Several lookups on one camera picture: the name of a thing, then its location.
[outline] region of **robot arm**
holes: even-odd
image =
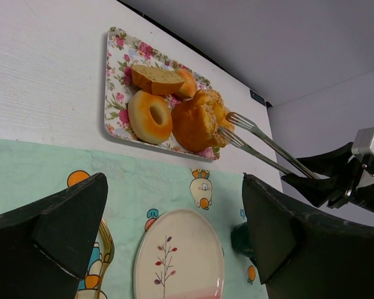
[[[360,130],[354,142],[335,151],[298,160],[311,171],[328,177],[282,177],[313,206],[328,202],[328,207],[339,208],[351,202],[374,212],[374,128]]]

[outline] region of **fabric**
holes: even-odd
[[[249,259],[231,248],[231,229],[245,222],[242,174],[189,169],[101,151],[0,140],[0,214],[98,172],[108,179],[104,218],[116,248],[104,276],[101,299],[134,298],[134,259],[145,230],[166,211],[180,208],[194,209],[205,216],[219,236],[226,275],[223,298],[267,298]],[[199,198],[203,192],[206,194],[202,199],[206,201]],[[103,262],[102,241],[97,237],[86,279],[79,284],[79,298],[95,298]]]

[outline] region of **fork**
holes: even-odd
[[[250,131],[253,135],[258,137],[260,140],[265,142],[274,151],[276,151],[280,156],[286,159],[290,164],[294,165],[301,173],[306,175],[308,178],[319,179],[319,177],[314,174],[309,168],[304,166],[301,162],[296,160],[290,153],[288,153],[284,148],[279,146],[270,137],[268,137],[259,127],[248,118],[236,113],[230,112],[226,115],[226,119],[232,124],[239,126],[242,129]]]
[[[101,292],[101,286],[102,286],[102,280],[104,278],[104,274],[107,271],[108,266],[113,260],[113,257],[115,256],[115,245],[113,243],[113,239],[110,233],[110,230],[108,229],[108,225],[105,222],[104,218],[101,218],[100,223],[100,235],[103,240],[104,244],[104,255],[103,255],[103,263],[102,263],[102,273],[100,276],[100,280],[98,281],[98,287],[96,291],[96,299],[100,298],[100,292]]]
[[[221,126],[218,129],[218,133],[228,141],[231,145],[234,145],[235,147],[246,151],[247,153],[253,155],[254,157],[257,157],[259,160],[262,160],[263,162],[273,166],[277,170],[281,171],[284,174],[292,174],[291,171],[289,171],[287,168],[281,166],[280,164],[274,162],[273,160],[269,159],[268,157],[264,156],[260,152],[253,149],[249,144],[247,144],[244,140],[242,140],[240,137],[238,137],[236,134],[234,134],[229,129]]]

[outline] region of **baked goods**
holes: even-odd
[[[157,145],[172,132],[172,117],[163,97],[139,90],[129,101],[130,125],[139,139]]]
[[[178,69],[176,70],[176,73],[181,75],[185,82],[175,95],[179,98],[193,98],[197,92],[197,82],[195,81],[193,74],[186,69]]]
[[[226,120],[227,113],[219,92],[198,90],[192,100],[174,107],[173,134],[181,146],[194,153],[210,146],[225,147],[227,141],[218,134],[218,128],[234,131],[234,125]]]
[[[170,95],[185,82],[176,72],[145,65],[132,65],[132,79],[135,85],[152,95]]]

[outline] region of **orange circle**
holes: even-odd
[[[71,187],[84,179],[87,179],[90,175],[85,172],[84,170],[76,170],[73,173],[71,173],[68,177],[67,184],[68,187]]]
[[[255,280],[255,278],[256,278],[256,271],[255,271],[255,267],[254,266],[249,266],[248,267],[248,278],[252,282]]]
[[[209,210],[209,201],[206,198],[201,198],[199,201],[199,205],[204,209],[204,210]]]

